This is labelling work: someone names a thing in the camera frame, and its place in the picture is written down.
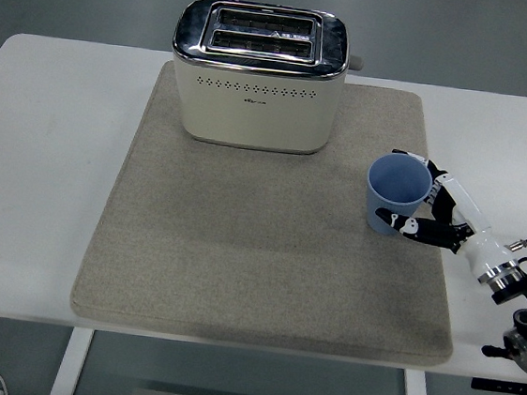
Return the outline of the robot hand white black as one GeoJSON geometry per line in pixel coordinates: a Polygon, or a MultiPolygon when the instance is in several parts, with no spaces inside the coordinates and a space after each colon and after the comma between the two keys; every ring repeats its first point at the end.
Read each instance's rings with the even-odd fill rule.
{"type": "Polygon", "coordinates": [[[416,218],[385,206],[375,210],[378,218],[408,239],[464,256],[473,276],[493,289],[521,281],[519,262],[495,238],[489,221],[459,181],[428,158],[415,153],[409,156],[430,174],[431,189],[424,202],[432,217],[416,218]]]}

